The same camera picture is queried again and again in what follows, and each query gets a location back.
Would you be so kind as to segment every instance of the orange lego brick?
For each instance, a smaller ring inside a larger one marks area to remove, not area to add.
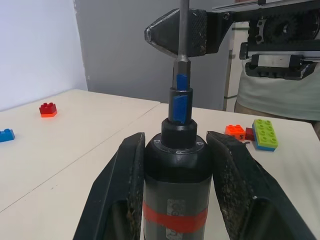
[[[235,137],[239,141],[243,141],[246,138],[246,132],[240,125],[228,125],[225,127],[225,134]]]
[[[54,113],[48,113],[48,114],[41,114],[41,117],[42,118],[52,118],[54,117],[55,115],[57,115],[57,111],[55,111]]]

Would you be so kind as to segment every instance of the blue lego brick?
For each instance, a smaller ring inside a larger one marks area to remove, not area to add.
[[[4,131],[0,131],[0,143],[7,142],[15,139],[15,134],[12,129],[5,129]]]
[[[255,130],[255,125],[252,124],[252,130],[253,130],[253,135],[254,135],[254,140],[255,140],[255,148],[258,150],[262,151],[268,151],[268,152],[274,152],[276,148],[273,147],[266,147],[266,146],[259,146],[258,141],[257,141],[257,135],[256,135],[256,130]]]

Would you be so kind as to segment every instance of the green lego brick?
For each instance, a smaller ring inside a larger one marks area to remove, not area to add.
[[[256,119],[253,122],[253,126],[258,146],[274,149],[278,147],[278,140],[271,121]]]

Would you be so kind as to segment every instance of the white shirt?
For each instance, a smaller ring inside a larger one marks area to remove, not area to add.
[[[242,71],[237,102],[264,113],[320,121],[320,64],[299,81],[251,77]]]

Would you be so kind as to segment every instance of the red tape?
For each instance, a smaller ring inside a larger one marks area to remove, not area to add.
[[[192,234],[202,228],[207,220],[206,208],[196,216],[170,216],[157,213],[143,201],[143,216],[147,221],[154,222],[177,233]]]

